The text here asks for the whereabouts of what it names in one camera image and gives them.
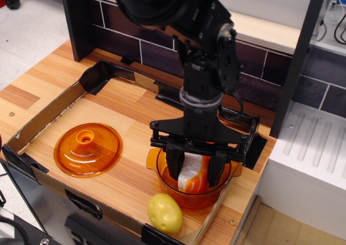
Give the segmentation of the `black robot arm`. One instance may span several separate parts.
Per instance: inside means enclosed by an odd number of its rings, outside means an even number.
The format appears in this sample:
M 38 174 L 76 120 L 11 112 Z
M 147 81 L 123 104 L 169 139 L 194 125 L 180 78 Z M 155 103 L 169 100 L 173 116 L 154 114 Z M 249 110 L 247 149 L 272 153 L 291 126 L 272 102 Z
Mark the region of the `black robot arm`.
M 223 125 L 224 94 L 239 99 L 234 85 L 242 66 L 236 55 L 236 31 L 219 0 L 116 0 L 133 23 L 176 40 L 184 83 L 179 92 L 184 115 L 153 121 L 151 144 L 163 149 L 172 178 L 178 179 L 188 153 L 210 157 L 208 183 L 218 185 L 225 165 L 243 162 L 248 135 Z

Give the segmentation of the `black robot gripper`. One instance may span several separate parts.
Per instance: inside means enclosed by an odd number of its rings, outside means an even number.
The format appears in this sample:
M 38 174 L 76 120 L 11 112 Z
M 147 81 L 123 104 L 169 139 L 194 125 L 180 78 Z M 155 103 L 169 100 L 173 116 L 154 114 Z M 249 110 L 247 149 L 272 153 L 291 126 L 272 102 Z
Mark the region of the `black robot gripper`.
M 251 143 L 249 135 L 228 128 L 217 116 L 222 95 L 204 100 L 180 95 L 184 114 L 181 118 L 152 121 L 153 147 L 165 149 L 170 176 L 177 181 L 185 151 L 211 156 L 208 167 L 209 187 L 218 185 L 228 161 L 245 161 Z

